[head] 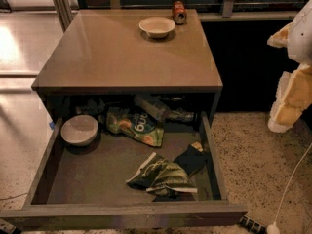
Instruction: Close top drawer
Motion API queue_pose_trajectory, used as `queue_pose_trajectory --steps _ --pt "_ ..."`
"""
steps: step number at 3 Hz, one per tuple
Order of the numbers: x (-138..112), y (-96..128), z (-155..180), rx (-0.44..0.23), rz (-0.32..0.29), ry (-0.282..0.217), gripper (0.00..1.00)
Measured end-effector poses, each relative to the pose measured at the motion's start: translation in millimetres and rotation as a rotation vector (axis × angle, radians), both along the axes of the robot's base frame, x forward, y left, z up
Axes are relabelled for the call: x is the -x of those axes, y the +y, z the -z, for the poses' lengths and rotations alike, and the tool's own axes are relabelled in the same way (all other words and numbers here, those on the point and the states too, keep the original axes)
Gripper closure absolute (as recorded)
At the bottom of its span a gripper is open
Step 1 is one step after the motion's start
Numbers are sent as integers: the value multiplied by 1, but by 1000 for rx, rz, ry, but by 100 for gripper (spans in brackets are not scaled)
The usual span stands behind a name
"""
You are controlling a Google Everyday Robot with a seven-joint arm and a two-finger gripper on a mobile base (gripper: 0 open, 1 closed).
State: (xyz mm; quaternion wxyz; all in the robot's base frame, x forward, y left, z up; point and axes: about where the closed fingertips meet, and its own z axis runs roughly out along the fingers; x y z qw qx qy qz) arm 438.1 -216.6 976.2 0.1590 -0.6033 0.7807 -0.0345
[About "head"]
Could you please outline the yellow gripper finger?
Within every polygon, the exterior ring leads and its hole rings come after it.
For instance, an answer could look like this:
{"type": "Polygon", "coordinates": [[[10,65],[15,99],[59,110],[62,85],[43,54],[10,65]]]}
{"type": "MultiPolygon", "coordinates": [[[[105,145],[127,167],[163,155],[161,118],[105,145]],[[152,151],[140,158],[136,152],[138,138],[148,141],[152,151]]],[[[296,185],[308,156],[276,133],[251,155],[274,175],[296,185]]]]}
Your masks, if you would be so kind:
{"type": "Polygon", "coordinates": [[[301,64],[292,73],[284,71],[269,114],[269,130],[275,133],[289,130],[311,104],[312,66],[301,64]]]}
{"type": "Polygon", "coordinates": [[[288,23],[282,27],[279,31],[274,33],[267,40],[267,44],[274,48],[285,48],[288,46],[288,39],[292,24],[288,23]]]}

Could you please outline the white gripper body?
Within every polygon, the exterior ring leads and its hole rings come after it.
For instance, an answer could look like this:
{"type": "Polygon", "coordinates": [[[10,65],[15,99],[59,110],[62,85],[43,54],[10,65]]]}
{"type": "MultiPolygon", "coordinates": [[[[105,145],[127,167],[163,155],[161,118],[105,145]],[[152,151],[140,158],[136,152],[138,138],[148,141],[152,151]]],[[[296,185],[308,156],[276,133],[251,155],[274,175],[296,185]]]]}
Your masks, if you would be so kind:
{"type": "Polygon", "coordinates": [[[312,0],[298,12],[289,31],[288,57],[298,63],[312,63],[312,0]]]}

